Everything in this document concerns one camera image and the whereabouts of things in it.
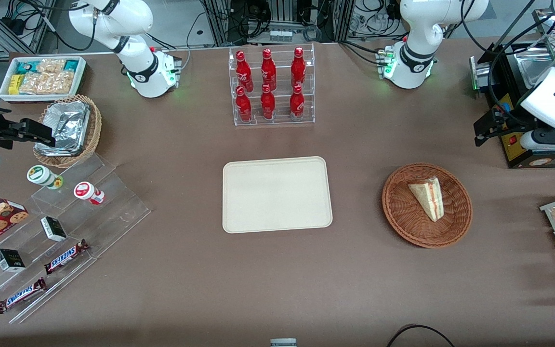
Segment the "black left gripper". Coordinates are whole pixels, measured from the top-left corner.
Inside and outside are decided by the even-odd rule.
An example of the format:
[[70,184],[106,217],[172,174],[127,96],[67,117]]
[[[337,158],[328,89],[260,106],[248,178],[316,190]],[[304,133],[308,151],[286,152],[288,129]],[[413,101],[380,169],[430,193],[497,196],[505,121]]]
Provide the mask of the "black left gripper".
[[501,136],[502,141],[519,141],[524,134],[537,128],[537,121],[523,112],[505,108],[491,108],[492,120],[477,120],[474,123],[476,147],[489,139]]

